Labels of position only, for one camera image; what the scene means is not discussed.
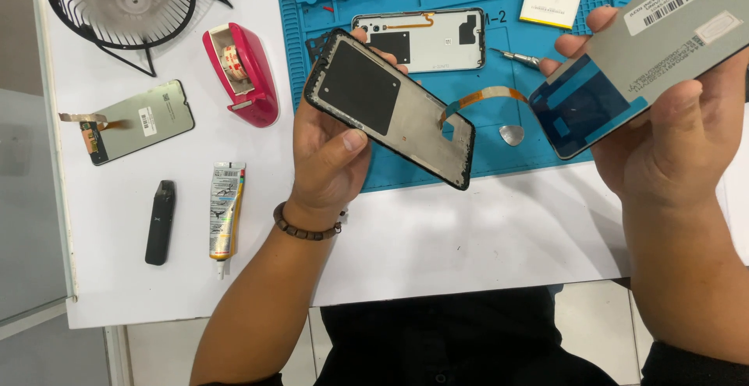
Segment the pink tape dispenser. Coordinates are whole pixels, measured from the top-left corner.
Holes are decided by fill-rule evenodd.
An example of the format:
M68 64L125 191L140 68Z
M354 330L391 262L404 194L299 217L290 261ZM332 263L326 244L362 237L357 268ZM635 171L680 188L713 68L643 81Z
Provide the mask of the pink tape dispenser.
M236 23L203 34L203 45L224 89L234 102L227 108L255 127L279 116L276 87L260 38Z

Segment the white table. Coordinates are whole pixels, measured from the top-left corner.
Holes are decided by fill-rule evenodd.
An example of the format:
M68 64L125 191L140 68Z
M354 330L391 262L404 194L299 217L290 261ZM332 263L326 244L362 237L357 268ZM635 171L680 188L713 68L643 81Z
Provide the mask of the white table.
M293 179L293 120L278 0L199 0L190 27L158 49L152 79L71 32L37 0L53 113L90 113L172 79L182 81L195 129L95 167L75 124L51 121L77 300L71 328L208 316L261 246L273 208ZM201 43L227 22L265 42L281 115L257 129L225 108ZM728 177L733 221L749 214L749 147ZM247 162L239 252L216 280L208 257L208 199L214 161ZM160 180L177 185L169 259L143 261L151 203ZM629 275L618 199L591 163L361 195L336 239L313 305L570 283ZM734 235L749 262L749 229Z

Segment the glue tube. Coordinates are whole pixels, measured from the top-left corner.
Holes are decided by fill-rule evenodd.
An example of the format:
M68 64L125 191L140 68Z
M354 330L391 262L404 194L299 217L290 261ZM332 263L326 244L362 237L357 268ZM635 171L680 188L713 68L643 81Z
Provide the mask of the glue tube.
M237 252L237 224L244 190L244 162L213 163L210 255L224 279L224 262Z

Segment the screwdriver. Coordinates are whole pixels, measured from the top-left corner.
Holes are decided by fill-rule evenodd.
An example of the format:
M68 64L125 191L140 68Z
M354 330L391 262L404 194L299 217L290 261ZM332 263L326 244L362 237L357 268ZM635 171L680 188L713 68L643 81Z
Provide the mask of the screwdriver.
M517 53L511 53L510 51L503 51L498 50L496 48L489 48L490 50L494 50L506 58L509 58L510 60L515 60L516 62L523 63L524 65L528 67L532 67L536 70L541 70L540 64L541 64L541 58L538 57L532 57L532 56L524 56L523 54L517 54Z

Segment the tape roll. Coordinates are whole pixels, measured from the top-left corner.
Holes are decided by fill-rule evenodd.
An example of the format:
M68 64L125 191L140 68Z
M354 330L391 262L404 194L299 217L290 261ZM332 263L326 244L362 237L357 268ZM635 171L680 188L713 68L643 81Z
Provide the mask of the tape roll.
M234 80L247 79L247 72L244 71L242 62L239 60L236 45L230 45L224 49L223 67L224 70L226 70L226 73L228 73Z

